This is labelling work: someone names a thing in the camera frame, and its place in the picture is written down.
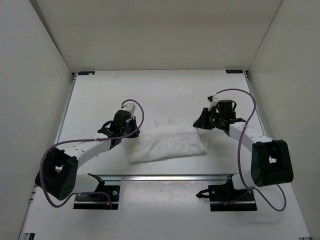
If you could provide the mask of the white pleated skirt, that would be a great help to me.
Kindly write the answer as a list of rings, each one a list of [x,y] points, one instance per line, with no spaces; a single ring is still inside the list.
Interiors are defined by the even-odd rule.
[[[210,132],[193,127],[193,123],[193,120],[183,118],[145,122],[138,137],[126,138],[121,142],[128,162],[149,163],[205,155]]]

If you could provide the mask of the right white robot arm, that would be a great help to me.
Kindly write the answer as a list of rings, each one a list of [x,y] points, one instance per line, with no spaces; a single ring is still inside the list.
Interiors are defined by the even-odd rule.
[[[260,134],[248,126],[249,121],[236,117],[235,101],[218,100],[210,96],[209,107],[203,108],[193,126],[198,129],[219,129],[238,141],[238,174],[231,177],[231,183],[224,187],[224,195],[236,200],[244,189],[290,183],[294,179],[288,144]],[[241,147],[251,152],[250,169],[241,170]]]

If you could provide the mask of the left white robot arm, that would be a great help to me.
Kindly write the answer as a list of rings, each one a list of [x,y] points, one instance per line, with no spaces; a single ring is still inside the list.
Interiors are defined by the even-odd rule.
[[[89,194],[93,199],[104,195],[102,179],[92,173],[78,174],[78,169],[119,145],[123,139],[134,139],[140,134],[140,124],[134,114],[134,105],[118,110],[113,120],[105,122],[91,138],[66,140],[51,146],[40,161],[35,184],[47,201],[58,208],[51,198],[67,201],[75,194]]]

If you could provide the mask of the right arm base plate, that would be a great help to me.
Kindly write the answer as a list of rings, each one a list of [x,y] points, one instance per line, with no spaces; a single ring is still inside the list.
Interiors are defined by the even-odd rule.
[[[211,184],[196,195],[199,199],[209,199],[211,212],[254,212],[257,205],[254,193],[248,189],[235,189],[231,179],[224,184]]]

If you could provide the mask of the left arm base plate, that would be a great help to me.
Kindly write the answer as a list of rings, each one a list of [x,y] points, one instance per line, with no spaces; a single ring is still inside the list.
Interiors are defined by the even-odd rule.
[[[121,186],[115,183],[104,185],[102,191],[107,194],[80,194],[75,197],[73,209],[75,210],[118,210]]]

